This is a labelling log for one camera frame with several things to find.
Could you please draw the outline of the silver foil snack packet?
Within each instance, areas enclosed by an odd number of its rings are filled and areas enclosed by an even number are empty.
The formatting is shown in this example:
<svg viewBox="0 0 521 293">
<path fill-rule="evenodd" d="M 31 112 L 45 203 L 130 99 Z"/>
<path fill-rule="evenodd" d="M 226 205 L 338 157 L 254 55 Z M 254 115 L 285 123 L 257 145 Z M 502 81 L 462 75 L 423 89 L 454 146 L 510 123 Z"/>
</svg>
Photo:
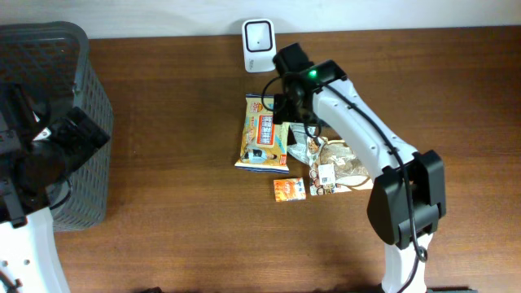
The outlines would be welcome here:
<svg viewBox="0 0 521 293">
<path fill-rule="evenodd" d="M 290 123 L 294 142 L 287 146 L 287 153 L 303 164 L 311 165 L 317 158 L 322 140 L 315 138 L 316 127 Z"/>
</svg>

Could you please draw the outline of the beige PanTree snack pouch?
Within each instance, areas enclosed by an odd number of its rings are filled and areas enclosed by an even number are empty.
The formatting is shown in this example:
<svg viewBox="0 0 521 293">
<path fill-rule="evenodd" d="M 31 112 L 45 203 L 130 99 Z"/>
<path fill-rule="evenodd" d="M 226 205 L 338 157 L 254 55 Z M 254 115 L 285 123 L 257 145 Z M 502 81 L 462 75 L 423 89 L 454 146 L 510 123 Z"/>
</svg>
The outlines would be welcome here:
<svg viewBox="0 0 521 293">
<path fill-rule="evenodd" d="M 367 169 L 344 140 L 307 139 L 312 196 L 371 190 Z"/>
</svg>

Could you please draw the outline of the small orange snack packet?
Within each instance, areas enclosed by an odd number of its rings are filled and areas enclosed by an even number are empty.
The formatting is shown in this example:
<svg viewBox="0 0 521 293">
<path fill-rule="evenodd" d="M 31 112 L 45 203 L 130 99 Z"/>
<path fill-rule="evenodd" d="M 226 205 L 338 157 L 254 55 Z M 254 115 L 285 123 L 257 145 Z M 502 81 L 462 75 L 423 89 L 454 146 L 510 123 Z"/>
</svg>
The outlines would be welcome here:
<svg viewBox="0 0 521 293">
<path fill-rule="evenodd" d="M 274 180 L 274 196 L 277 202 L 306 199 L 304 180 L 302 178 Z"/>
</svg>

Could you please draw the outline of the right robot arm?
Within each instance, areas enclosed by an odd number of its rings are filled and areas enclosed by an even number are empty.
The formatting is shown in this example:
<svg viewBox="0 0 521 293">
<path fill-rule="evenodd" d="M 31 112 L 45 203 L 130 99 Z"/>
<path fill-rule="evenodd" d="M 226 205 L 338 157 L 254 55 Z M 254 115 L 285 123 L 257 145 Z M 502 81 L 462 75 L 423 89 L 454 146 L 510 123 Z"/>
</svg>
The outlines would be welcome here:
<svg viewBox="0 0 521 293">
<path fill-rule="evenodd" d="M 393 133 L 333 60 L 315 64 L 299 44 L 273 58 L 282 93 L 274 121 L 331 127 L 352 148 L 373 182 L 366 209 L 384 243 L 381 292 L 425 292 L 427 248 L 446 214 L 444 163 Z"/>
</svg>

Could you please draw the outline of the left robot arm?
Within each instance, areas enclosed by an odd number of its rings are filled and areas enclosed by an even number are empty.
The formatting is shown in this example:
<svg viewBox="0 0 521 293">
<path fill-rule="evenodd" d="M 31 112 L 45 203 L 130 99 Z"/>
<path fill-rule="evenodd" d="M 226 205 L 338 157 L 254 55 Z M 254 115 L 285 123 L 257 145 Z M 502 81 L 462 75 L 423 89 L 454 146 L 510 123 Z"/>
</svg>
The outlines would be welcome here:
<svg viewBox="0 0 521 293">
<path fill-rule="evenodd" d="M 53 114 L 53 104 L 33 103 L 21 85 L 1 85 L 1 290 L 67 292 L 55 246 L 49 189 L 110 139 L 79 107 Z"/>
</svg>

